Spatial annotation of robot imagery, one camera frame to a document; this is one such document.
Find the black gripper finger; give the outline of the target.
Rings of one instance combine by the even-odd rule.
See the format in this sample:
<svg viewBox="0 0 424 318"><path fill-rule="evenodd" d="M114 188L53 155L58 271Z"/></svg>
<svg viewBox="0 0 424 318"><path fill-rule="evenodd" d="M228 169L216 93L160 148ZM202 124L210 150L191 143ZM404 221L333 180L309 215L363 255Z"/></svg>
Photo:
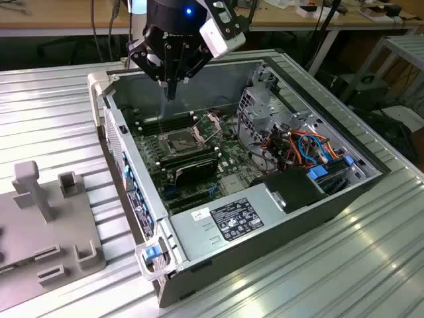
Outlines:
<svg viewBox="0 0 424 318"><path fill-rule="evenodd" d="M130 61L159 84L164 91L165 99L171 99L172 84L166 77L165 65L151 47L144 40L131 40L127 43L127 52Z"/></svg>
<svg viewBox="0 0 424 318"><path fill-rule="evenodd" d="M206 45L183 43L180 57L174 62L176 68L171 77L171 99L176 98L178 83L194 77L210 59L212 54Z"/></svg>

